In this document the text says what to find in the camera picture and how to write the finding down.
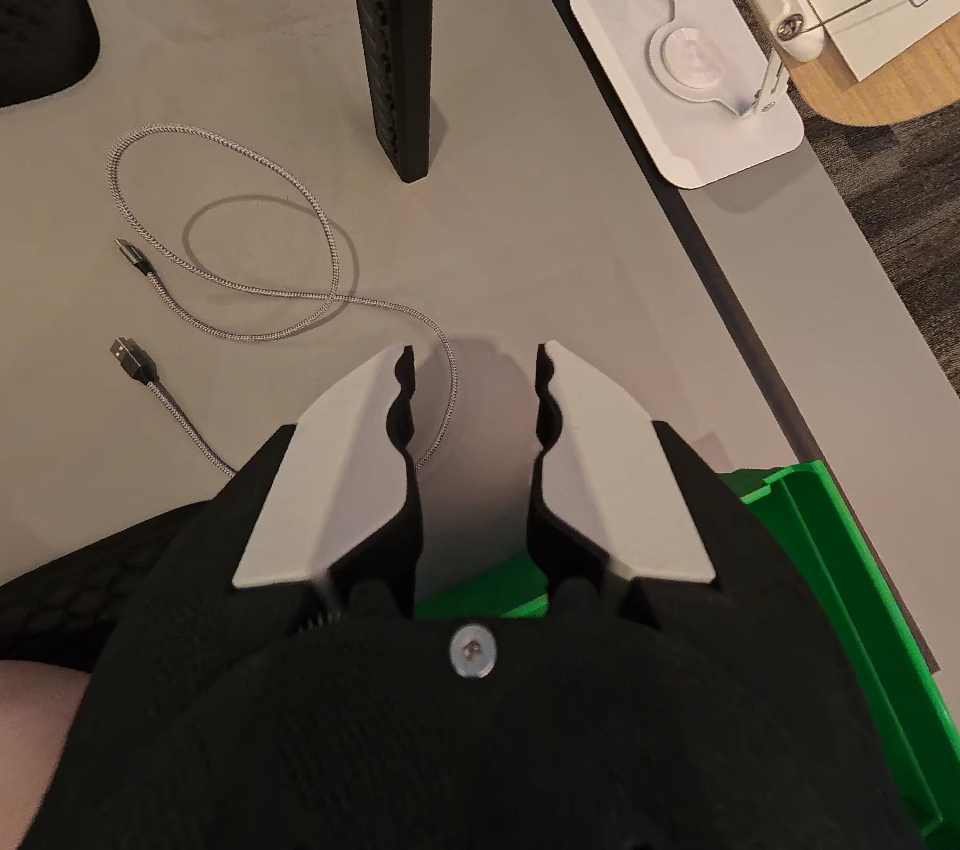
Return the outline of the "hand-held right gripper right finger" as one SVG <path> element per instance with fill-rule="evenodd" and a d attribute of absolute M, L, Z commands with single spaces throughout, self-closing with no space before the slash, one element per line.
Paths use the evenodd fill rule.
<path fill-rule="evenodd" d="M 655 422 L 620 384 L 556 340 L 537 349 L 536 434 L 531 486 L 534 539 L 565 535 L 600 577 L 712 582 L 716 570 Z"/>

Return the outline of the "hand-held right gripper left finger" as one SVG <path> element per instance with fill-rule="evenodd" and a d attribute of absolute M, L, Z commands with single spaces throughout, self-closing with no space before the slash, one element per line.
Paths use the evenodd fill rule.
<path fill-rule="evenodd" d="M 235 588 L 310 583 L 331 588 L 334 569 L 370 550 L 391 524 L 423 550 L 423 512 L 411 400 L 411 346 L 393 344 L 330 386 L 295 423 L 233 577 Z"/>

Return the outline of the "green plastic bin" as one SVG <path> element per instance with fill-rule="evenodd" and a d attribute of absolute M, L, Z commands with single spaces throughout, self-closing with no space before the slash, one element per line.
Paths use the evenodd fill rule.
<path fill-rule="evenodd" d="M 698 780 L 709 847 L 958 848 L 958 731 L 903 612 L 825 465 L 788 467 L 741 496 L 671 457 L 706 583 L 621 579 L 614 557 L 531 501 L 529 543 L 417 606 L 451 628 L 490 622 L 533 649 L 560 694 L 586 692 L 586 741 L 668 789 Z"/>

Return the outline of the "black multi-port usb hub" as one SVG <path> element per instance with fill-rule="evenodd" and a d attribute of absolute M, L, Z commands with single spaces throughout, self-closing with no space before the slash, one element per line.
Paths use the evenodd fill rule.
<path fill-rule="evenodd" d="M 376 137 L 406 184 L 430 161 L 433 0 L 355 0 Z"/>

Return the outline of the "person's left forearm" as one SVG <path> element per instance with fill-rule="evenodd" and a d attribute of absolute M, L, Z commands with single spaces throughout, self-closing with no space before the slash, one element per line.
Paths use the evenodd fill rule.
<path fill-rule="evenodd" d="M 1 847 L 18 848 L 57 769 L 87 673 L 1 662 Z"/>

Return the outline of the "white board stand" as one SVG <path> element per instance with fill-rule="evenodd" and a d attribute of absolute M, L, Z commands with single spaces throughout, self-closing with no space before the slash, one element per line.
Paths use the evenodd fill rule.
<path fill-rule="evenodd" d="M 809 0 L 569 0 L 654 165 L 713 184 L 797 149 L 789 61 L 823 51 Z"/>

